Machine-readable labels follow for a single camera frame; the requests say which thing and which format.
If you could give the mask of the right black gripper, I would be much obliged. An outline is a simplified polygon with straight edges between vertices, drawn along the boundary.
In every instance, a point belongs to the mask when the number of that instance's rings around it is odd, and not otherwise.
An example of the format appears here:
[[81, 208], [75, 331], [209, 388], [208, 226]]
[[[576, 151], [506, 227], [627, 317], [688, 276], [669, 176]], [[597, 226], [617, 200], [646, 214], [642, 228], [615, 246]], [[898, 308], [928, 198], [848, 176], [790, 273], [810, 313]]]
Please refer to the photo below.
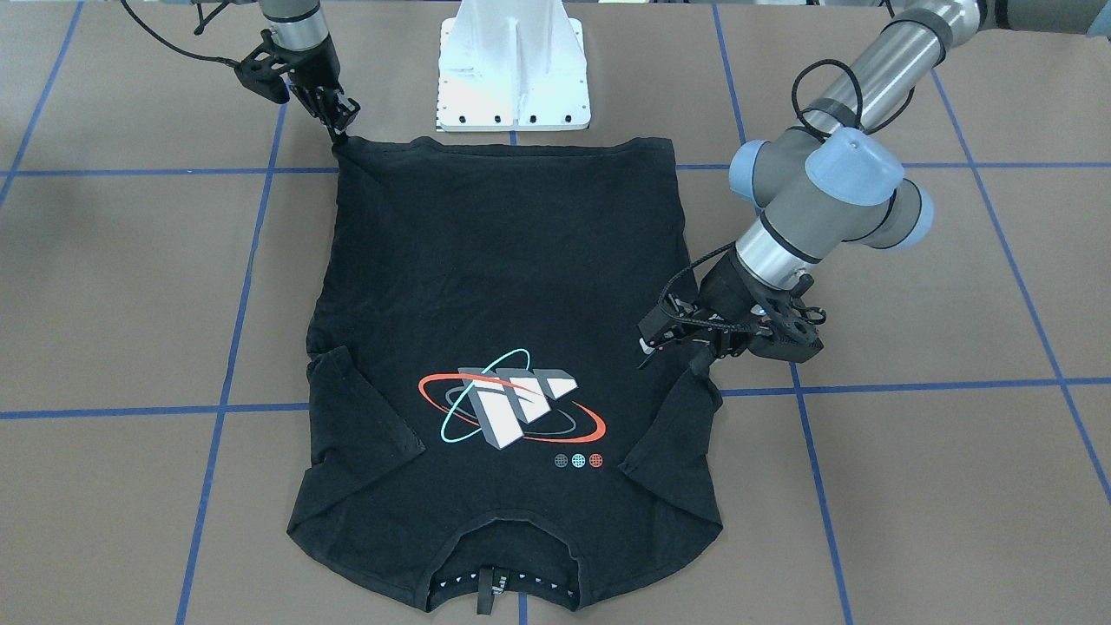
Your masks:
[[348, 127], [360, 104], [346, 95], [339, 82], [340, 63], [331, 38], [306, 50], [287, 50], [286, 64], [291, 90], [298, 98], [316, 94], [317, 118], [326, 127], [333, 145], [348, 140]]

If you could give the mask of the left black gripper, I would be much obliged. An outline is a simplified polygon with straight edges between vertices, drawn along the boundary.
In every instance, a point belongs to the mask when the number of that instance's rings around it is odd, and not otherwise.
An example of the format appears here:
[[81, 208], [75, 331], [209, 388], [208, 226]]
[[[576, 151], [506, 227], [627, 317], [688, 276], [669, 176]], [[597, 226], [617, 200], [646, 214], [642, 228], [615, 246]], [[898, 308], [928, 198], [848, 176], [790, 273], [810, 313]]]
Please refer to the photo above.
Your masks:
[[755, 341], [762, 344], [772, 337], [770, 327], [762, 326], [753, 315], [757, 300], [745, 284], [749, 274], [734, 246], [717, 261], [700, 285], [700, 308], [681, 299], [664, 299], [639, 321], [641, 347], [663, 347], [699, 332], [711, 331], [707, 323], [731, 326], [730, 332], [713, 331], [711, 337], [695, 339], [690, 371], [699, 379], [709, 379], [710, 367], [719, 360], [741, 355]]

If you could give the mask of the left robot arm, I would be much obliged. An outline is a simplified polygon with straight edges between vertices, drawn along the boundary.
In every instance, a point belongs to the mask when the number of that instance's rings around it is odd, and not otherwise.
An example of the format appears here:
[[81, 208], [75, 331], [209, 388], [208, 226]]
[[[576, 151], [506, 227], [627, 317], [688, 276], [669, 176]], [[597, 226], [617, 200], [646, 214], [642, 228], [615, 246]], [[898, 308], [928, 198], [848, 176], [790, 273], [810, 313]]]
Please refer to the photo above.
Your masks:
[[822, 351], [825, 309], [803, 298], [813, 269], [841, 244], [904, 249], [933, 224], [934, 202], [905, 178], [878, 131], [905, 111], [918, 83], [975, 33], [987, 30], [1107, 38], [1107, 1], [909, 1], [841, 72], [801, 105], [774, 140], [739, 147], [729, 167], [733, 193], [758, 210], [733, 244], [709, 254], [714, 266], [690, 302], [665, 284], [639, 321], [648, 359], [692, 344], [691, 366], [752, 353], [803, 363]]

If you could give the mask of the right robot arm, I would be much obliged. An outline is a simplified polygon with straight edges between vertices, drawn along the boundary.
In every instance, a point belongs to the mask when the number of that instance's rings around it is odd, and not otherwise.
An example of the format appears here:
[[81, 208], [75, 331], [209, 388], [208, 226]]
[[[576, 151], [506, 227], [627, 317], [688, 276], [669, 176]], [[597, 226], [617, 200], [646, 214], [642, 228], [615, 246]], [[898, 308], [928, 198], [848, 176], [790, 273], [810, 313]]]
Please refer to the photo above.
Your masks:
[[346, 95], [334, 42], [320, 1], [259, 1], [266, 17], [263, 49], [278, 75], [306, 111], [326, 127], [334, 145], [348, 140], [346, 130], [360, 105]]

